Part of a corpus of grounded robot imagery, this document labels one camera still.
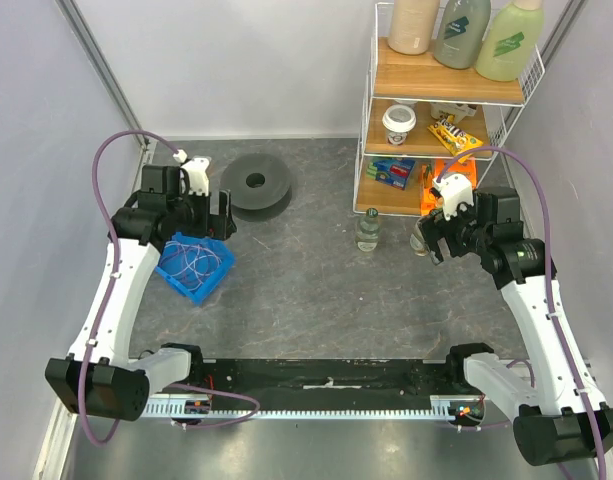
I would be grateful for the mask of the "grey filament spool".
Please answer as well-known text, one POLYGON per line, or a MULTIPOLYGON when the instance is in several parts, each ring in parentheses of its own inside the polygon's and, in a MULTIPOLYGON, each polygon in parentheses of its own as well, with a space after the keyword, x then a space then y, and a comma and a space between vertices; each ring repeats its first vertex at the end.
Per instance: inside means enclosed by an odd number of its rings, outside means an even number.
POLYGON ((293 175, 280 158, 266 153, 245 154, 223 171, 220 188, 231 194, 235 217, 262 222, 279 216, 292 199, 293 175))

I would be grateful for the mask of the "blue plastic bin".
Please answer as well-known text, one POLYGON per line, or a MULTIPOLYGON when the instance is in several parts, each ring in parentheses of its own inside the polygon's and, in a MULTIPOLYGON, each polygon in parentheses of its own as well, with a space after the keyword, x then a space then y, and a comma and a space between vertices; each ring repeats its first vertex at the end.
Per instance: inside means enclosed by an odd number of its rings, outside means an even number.
POLYGON ((155 272, 180 295, 200 306, 235 264, 220 240, 176 233, 166 243, 155 272))

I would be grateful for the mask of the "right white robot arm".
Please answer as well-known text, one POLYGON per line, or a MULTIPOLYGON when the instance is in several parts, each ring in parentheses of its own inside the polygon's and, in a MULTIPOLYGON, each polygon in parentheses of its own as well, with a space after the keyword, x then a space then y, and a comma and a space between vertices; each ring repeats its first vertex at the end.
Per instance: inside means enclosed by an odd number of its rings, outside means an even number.
POLYGON ((613 447, 613 408, 586 368, 568 326, 545 244, 524 235, 520 198, 508 187, 476 189, 451 214, 435 209, 417 223, 431 260, 474 254, 520 329, 536 384, 530 386, 483 344, 454 347, 444 381, 453 392, 480 390, 512 424, 533 466, 598 459, 613 447))

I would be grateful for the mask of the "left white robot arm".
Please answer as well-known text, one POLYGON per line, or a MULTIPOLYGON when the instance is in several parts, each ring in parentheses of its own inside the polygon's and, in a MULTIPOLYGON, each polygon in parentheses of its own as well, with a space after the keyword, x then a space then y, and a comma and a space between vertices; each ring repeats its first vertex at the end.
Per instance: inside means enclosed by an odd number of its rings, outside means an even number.
POLYGON ((150 396, 174 384, 194 393, 205 382, 199 347, 167 343, 142 360, 129 357, 145 287, 164 247, 181 233, 226 240, 236 231, 230 194, 210 211, 206 157, 178 167, 147 165, 141 188, 112 218, 102 279, 87 319, 63 358, 49 359, 45 378, 68 411, 137 420, 150 396))

